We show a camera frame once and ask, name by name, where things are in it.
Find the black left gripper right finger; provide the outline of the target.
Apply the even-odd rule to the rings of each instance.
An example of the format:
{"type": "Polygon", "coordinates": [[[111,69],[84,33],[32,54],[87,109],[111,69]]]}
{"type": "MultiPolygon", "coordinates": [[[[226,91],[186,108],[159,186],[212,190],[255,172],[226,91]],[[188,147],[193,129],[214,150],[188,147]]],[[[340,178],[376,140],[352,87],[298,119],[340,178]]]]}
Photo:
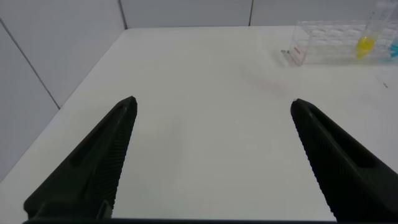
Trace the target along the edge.
{"type": "Polygon", "coordinates": [[[308,161],[338,222],[397,222],[397,173],[315,105],[290,113],[308,161]]]}

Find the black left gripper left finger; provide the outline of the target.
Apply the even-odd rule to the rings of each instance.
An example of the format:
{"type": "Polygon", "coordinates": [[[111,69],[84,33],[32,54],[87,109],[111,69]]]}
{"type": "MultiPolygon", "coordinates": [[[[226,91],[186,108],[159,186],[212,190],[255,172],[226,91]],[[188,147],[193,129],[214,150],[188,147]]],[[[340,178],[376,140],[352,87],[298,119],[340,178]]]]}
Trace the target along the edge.
{"type": "Polygon", "coordinates": [[[118,102],[24,202],[30,220],[111,218],[137,101],[118,102]]]}

